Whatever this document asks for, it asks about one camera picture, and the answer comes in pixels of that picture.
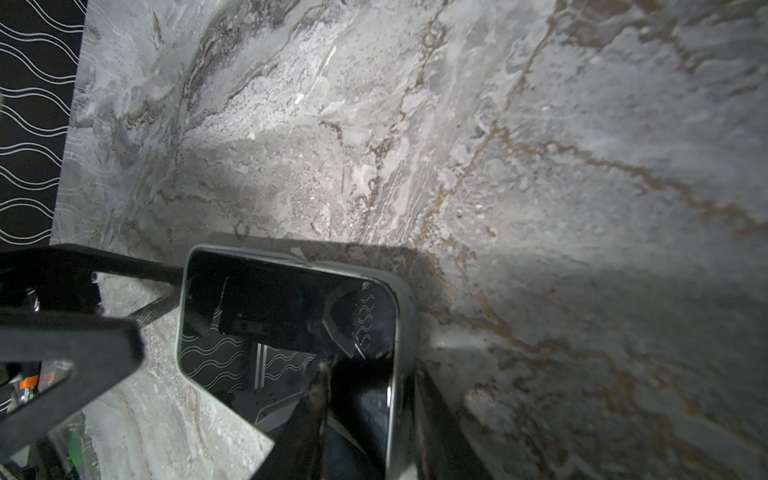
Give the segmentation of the black phone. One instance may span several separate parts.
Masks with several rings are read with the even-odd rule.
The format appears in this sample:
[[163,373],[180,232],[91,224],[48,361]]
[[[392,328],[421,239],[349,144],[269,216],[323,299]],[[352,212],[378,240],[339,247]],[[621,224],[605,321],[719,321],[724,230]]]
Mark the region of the black phone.
[[176,351],[182,375],[274,441],[321,371],[328,479],[383,479],[398,306],[371,277],[214,246],[189,254]]

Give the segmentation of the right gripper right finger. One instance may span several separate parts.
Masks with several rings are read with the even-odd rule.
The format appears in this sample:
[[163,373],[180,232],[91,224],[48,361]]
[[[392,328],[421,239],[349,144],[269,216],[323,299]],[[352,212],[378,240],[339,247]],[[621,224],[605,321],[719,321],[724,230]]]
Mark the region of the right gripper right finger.
[[414,376],[414,455],[419,479],[491,479],[426,370]]

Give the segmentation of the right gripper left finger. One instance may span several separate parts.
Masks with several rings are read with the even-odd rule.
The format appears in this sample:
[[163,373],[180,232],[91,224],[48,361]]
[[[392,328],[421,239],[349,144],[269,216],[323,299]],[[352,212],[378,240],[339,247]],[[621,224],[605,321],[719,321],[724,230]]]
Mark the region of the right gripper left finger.
[[331,400],[331,364],[303,392],[270,453],[252,479],[325,479],[324,449]]

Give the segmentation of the light blue phone case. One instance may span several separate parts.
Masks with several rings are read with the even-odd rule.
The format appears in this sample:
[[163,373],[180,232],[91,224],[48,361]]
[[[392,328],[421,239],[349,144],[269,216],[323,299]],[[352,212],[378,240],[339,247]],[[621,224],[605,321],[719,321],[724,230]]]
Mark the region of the light blue phone case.
[[329,408],[336,426],[361,446],[375,472],[400,478],[415,426],[413,289],[400,276],[368,266],[296,255],[283,262],[292,270],[290,285],[309,290],[297,317],[307,338],[294,344],[330,361]]

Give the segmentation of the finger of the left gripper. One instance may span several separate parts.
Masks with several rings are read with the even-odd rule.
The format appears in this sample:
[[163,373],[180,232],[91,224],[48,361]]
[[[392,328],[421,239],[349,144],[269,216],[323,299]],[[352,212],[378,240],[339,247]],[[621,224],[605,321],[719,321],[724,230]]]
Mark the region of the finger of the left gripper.
[[139,326],[130,319],[71,312],[1,311],[1,361],[63,361],[60,379],[1,420],[1,460],[45,437],[142,364]]
[[75,244],[3,252],[1,306],[101,315],[99,274],[171,286],[170,292],[128,315],[141,327],[179,306],[182,268]]

